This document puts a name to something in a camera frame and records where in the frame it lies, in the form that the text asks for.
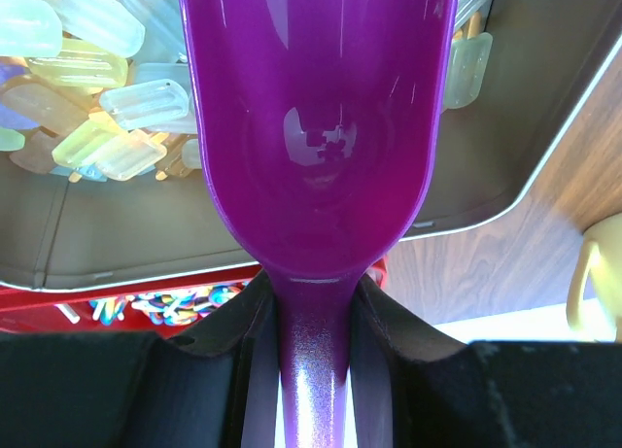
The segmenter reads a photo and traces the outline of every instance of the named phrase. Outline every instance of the wooden surface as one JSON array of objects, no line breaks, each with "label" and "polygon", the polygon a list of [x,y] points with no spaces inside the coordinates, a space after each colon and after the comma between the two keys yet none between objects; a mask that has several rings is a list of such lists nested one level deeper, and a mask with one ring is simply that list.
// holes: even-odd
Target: wooden surface
[{"label": "wooden surface", "polygon": [[622,212],[622,55],[525,198],[461,233],[398,244],[386,291],[432,324],[566,301],[581,233]]}]

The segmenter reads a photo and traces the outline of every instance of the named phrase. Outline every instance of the translucent popsicle mold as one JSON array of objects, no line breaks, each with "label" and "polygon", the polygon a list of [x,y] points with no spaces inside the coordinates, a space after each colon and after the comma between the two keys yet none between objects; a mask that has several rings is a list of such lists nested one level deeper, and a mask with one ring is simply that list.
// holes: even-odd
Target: translucent popsicle mold
[{"label": "translucent popsicle mold", "polygon": [[176,82],[159,80],[108,90],[99,104],[123,129],[149,127],[188,114],[189,98]]},{"label": "translucent popsicle mold", "polygon": [[104,50],[130,57],[143,45],[145,27],[119,1],[43,1],[56,11],[63,30]]},{"label": "translucent popsicle mold", "polygon": [[88,118],[84,97],[72,96],[32,75],[17,76],[0,86],[0,104],[61,137]]},{"label": "translucent popsicle mold", "polygon": [[17,166],[37,174],[48,174],[56,167],[52,159],[52,150],[60,143],[59,139],[50,137],[38,130],[30,137],[23,149],[9,155]]},{"label": "translucent popsicle mold", "polygon": [[118,133],[94,121],[86,121],[52,151],[56,164],[68,168],[90,166],[105,155],[106,144]]},{"label": "translucent popsicle mold", "polygon": [[[6,83],[9,79],[15,76],[21,76],[25,74],[27,69],[22,66],[14,64],[0,64],[0,86]],[[39,127],[39,124],[28,118],[25,118],[19,113],[16,113],[11,108],[0,104],[0,127],[7,129],[34,129]]]},{"label": "translucent popsicle mold", "polygon": [[63,38],[56,57],[26,59],[30,70],[57,86],[116,88],[127,80],[127,59],[84,40]]},{"label": "translucent popsicle mold", "polygon": [[116,181],[127,181],[166,156],[161,143],[168,134],[155,135],[136,129],[118,135],[107,145],[106,156],[96,166],[105,176]]},{"label": "translucent popsicle mold", "polygon": [[0,56],[56,56],[60,19],[40,0],[0,0]]},{"label": "translucent popsicle mold", "polygon": [[492,45],[493,37],[486,32],[452,43],[443,95],[445,108],[462,108],[477,98]]},{"label": "translucent popsicle mold", "polygon": [[190,81],[190,68],[187,64],[161,64],[146,62],[134,68],[134,84],[169,79],[176,82],[192,95],[192,83]]},{"label": "translucent popsicle mold", "polygon": [[201,168],[201,155],[198,149],[198,139],[188,140],[182,148],[182,162],[188,168]]},{"label": "translucent popsicle mold", "polygon": [[23,134],[16,130],[0,127],[0,152],[15,152],[22,149],[26,142]]},{"label": "translucent popsicle mold", "polygon": [[156,34],[145,30],[145,42],[141,49],[132,56],[134,64],[144,62],[174,63],[179,59],[177,52],[169,50],[160,42]]},{"label": "translucent popsicle mold", "polygon": [[166,48],[187,59],[179,0],[120,1]]},{"label": "translucent popsicle mold", "polygon": [[176,134],[198,134],[198,126],[196,124],[196,114],[194,110],[188,111],[183,117],[173,121],[160,122],[154,125],[148,125],[147,129],[151,132],[174,132]]}]

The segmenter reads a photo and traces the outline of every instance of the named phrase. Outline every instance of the purple scoop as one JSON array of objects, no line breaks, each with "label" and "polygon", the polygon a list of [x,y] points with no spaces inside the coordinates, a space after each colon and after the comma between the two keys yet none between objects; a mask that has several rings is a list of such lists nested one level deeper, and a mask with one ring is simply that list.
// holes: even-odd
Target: purple scoop
[{"label": "purple scoop", "polygon": [[181,0],[205,176],[279,306],[289,447],[343,445],[349,307],[432,174],[456,0]]}]

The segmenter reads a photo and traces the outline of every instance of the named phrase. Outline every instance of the red container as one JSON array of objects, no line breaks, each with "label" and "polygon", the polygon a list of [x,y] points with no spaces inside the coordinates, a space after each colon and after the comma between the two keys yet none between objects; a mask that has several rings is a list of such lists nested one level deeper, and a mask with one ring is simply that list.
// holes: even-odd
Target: red container
[{"label": "red container", "polygon": [[[197,275],[166,280],[150,281],[133,285],[118,286],[83,293],[34,293],[0,287],[0,331],[11,333],[71,332],[71,331],[146,331],[154,330],[163,337],[179,333],[185,327],[154,325],[141,311],[126,307],[123,321],[113,321],[109,326],[92,319],[90,300],[102,297],[163,292],[208,285],[230,285],[249,281],[260,271],[259,265],[231,268],[227,270],[200,273]],[[378,260],[368,271],[380,285],[384,285],[387,270],[383,259]],[[56,304],[69,304],[80,316],[72,324],[58,310]]]}]

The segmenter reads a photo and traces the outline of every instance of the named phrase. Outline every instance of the black holder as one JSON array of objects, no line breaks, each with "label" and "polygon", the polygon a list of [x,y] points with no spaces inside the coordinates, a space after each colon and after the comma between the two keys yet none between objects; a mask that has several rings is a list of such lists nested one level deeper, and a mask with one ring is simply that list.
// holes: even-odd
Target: black holder
[{"label": "black holder", "polygon": [[[0,336],[3,448],[272,448],[277,307],[265,273],[155,333]],[[622,446],[622,348],[465,346],[361,279],[351,379],[360,448]]]}]

